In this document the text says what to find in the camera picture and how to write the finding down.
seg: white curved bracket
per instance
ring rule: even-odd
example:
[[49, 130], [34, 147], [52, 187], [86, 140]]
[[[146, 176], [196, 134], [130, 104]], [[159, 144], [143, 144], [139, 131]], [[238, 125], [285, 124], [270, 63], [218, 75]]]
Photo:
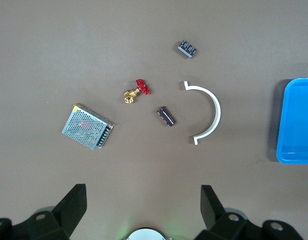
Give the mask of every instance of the white curved bracket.
[[194, 143], [195, 145], [197, 145], [199, 144], [198, 139], [202, 139], [210, 135], [218, 126], [220, 119], [221, 119], [221, 106], [220, 106], [219, 100], [209, 90], [203, 87], [200, 87], [200, 86], [189, 86], [188, 81], [184, 81], [184, 86], [186, 90], [200, 90], [200, 91], [203, 91], [204, 93], [207, 93], [212, 98], [214, 105], [215, 105], [215, 118], [211, 126], [206, 131], [202, 132], [201, 134], [193, 136]]

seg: capacitor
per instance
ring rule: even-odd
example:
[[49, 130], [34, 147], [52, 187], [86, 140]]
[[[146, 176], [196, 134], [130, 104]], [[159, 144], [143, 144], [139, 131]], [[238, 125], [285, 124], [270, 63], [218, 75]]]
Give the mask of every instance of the capacitor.
[[167, 110], [166, 106], [161, 106], [156, 113], [163, 119], [168, 127], [171, 127], [175, 124], [175, 120], [173, 119], [170, 112]]
[[185, 40], [183, 40], [180, 45], [178, 45], [177, 49], [189, 58], [193, 57], [194, 53], [196, 52], [196, 48]]

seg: metal mesh casing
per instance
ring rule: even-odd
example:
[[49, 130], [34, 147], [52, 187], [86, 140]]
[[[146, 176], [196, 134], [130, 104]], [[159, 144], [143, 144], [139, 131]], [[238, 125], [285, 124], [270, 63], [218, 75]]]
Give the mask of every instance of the metal mesh casing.
[[77, 103], [62, 133], [93, 150], [96, 146], [103, 146], [113, 126], [110, 120]]

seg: white circular base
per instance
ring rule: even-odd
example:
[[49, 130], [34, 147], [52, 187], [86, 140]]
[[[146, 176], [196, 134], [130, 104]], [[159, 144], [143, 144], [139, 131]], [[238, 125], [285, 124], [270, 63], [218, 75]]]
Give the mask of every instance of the white circular base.
[[126, 240], [166, 240], [159, 232], [142, 228], [134, 231]]

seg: blue plastic tray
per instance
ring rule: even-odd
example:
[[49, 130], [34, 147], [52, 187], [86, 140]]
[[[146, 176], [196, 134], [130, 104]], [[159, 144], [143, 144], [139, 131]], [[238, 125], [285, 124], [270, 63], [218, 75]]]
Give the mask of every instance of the blue plastic tray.
[[308, 78], [285, 88], [276, 157], [283, 164], [308, 164]]

